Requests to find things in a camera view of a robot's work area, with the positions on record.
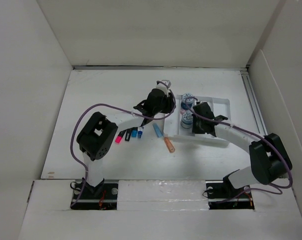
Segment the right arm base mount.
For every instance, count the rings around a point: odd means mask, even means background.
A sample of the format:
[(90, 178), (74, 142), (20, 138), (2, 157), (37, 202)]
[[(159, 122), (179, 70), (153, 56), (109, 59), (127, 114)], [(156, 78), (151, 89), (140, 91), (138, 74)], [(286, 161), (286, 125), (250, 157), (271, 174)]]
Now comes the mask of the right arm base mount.
[(209, 210), (253, 210), (253, 197), (250, 192), (244, 192), (246, 186), (236, 189), (228, 177), (205, 181), (202, 196), (208, 199)]

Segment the blue putty jar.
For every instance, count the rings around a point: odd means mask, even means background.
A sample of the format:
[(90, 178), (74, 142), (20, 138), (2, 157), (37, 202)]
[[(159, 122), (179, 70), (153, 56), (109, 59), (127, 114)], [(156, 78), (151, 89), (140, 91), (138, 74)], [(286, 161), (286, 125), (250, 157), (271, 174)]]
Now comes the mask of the blue putty jar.
[(194, 104), (194, 96), (191, 93), (184, 93), (181, 96), (180, 106), (182, 109), (187, 110)]
[(193, 126), (193, 114), (190, 111), (186, 111), (181, 115), (180, 125), (184, 129), (190, 129)]

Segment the white plastic organizer tray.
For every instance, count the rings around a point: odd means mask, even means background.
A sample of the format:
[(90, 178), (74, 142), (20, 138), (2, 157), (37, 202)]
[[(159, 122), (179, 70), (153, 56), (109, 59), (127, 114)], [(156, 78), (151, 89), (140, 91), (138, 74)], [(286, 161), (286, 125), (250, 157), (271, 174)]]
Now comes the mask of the white plastic organizer tray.
[(201, 144), (227, 146), (229, 142), (216, 137), (217, 121), (230, 120), (230, 101), (226, 98), (184, 93), (176, 96), (177, 109), (164, 120), (163, 134), (172, 140), (198, 141)]

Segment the pink correction tape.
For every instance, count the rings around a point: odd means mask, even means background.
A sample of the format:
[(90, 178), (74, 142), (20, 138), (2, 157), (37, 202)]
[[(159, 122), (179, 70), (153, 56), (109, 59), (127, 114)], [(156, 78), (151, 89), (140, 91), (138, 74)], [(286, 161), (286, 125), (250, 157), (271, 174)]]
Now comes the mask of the pink correction tape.
[(180, 114), (183, 115), (186, 111), (187, 111), (186, 109), (181, 108), (181, 109), (180, 109)]

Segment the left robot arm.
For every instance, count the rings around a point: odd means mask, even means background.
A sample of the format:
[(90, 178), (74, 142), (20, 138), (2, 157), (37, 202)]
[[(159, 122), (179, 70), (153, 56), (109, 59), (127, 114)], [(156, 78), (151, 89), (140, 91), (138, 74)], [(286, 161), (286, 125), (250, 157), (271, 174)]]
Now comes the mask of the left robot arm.
[(151, 90), (147, 99), (133, 107), (137, 112), (121, 110), (109, 115), (99, 111), (93, 113), (76, 138), (87, 167), (86, 194), (94, 199), (102, 194), (103, 158), (109, 152), (117, 133), (144, 127), (155, 121), (157, 114), (170, 116), (175, 108), (176, 99), (173, 92), (157, 86)]

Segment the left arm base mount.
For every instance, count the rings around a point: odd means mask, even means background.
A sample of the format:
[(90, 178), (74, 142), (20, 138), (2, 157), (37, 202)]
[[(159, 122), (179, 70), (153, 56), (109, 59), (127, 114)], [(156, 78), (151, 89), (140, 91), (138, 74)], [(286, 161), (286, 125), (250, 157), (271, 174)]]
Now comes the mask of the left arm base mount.
[(116, 210), (118, 202), (119, 182), (103, 180), (96, 187), (85, 184), (82, 194), (84, 178), (81, 182), (72, 181), (72, 199), (70, 208), (72, 210)]

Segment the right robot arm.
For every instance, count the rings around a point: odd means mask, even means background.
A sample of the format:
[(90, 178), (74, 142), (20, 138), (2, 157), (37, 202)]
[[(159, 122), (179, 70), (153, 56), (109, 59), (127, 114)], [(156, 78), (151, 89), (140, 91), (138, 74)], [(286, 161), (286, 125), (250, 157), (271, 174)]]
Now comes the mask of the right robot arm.
[(292, 163), (281, 138), (275, 133), (260, 135), (243, 129), (223, 115), (214, 116), (207, 102), (190, 109), (195, 127), (205, 134), (226, 140), (249, 154), (250, 165), (225, 176), (222, 191), (234, 197), (240, 189), (254, 184), (288, 189), (293, 184)]

